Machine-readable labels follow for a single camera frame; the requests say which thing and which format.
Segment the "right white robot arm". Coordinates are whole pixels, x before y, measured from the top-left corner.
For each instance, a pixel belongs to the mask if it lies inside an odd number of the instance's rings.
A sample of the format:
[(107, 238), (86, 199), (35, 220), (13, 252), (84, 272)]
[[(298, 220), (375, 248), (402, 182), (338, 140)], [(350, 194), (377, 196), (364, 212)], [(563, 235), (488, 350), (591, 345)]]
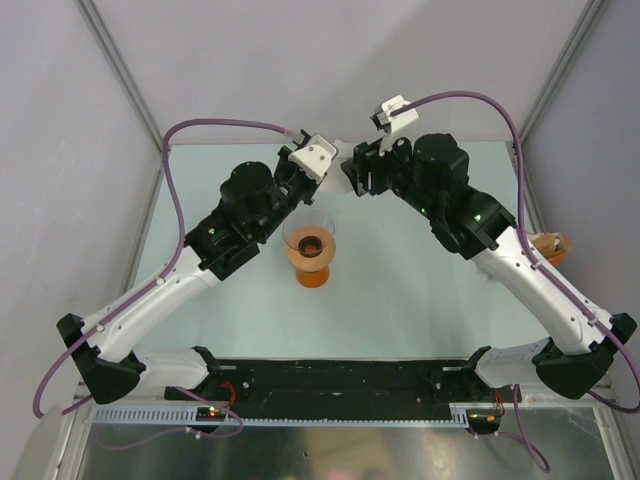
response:
[(546, 330), (547, 337), (531, 344), (476, 351), (461, 378), (469, 398), (483, 401), (498, 387), (519, 384), (577, 400), (604, 377), (636, 330), (632, 317), (597, 307), (531, 242), (520, 241), (515, 217), (470, 186), (469, 155), (451, 135), (400, 138), (388, 151), (363, 142), (341, 169), (357, 196), (390, 191), (415, 209), (447, 251), (500, 282)]

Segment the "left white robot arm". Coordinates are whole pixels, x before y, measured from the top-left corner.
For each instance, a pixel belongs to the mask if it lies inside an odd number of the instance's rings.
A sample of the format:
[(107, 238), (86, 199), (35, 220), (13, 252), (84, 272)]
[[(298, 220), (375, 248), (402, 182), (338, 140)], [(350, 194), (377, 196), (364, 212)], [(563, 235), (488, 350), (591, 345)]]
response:
[(334, 152), (320, 145), (282, 148), (275, 169), (261, 162), (237, 166), (220, 186), (220, 201), (185, 235), (176, 260), (104, 311), (82, 319), (68, 314), (57, 328), (85, 386), (98, 404), (138, 387), (184, 388), (214, 397), (222, 376), (208, 349), (153, 353), (140, 340), (181, 304), (217, 285), (254, 258), (299, 203), (310, 203)]

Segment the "white paper coffee filter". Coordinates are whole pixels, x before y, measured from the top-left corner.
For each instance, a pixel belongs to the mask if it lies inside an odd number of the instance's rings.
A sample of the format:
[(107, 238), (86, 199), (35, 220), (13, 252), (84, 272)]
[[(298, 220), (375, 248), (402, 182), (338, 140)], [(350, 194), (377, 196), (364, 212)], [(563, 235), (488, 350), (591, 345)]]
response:
[(347, 175), (342, 170), (342, 164), (352, 158), (355, 144), (336, 140), (334, 146), (337, 149), (337, 155), (332, 160), (331, 167), (317, 192), (326, 194), (352, 193), (353, 187)]

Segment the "orange glass carafe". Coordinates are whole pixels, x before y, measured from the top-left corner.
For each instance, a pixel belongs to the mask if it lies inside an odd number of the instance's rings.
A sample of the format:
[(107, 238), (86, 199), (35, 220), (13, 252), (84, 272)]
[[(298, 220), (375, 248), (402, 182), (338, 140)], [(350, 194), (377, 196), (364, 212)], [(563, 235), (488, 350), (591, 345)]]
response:
[(323, 286), (328, 281), (330, 268), (324, 267), (313, 272), (297, 269), (295, 275), (300, 285), (305, 288), (315, 289)]

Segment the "clear glass dripper cone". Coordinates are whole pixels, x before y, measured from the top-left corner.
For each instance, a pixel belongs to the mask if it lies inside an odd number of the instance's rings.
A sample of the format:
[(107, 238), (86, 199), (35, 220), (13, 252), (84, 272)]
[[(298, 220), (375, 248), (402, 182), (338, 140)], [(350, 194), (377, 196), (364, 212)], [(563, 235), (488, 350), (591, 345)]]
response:
[(335, 224), (325, 212), (307, 208), (295, 210), (283, 223), (285, 245), (302, 258), (316, 258), (334, 243)]

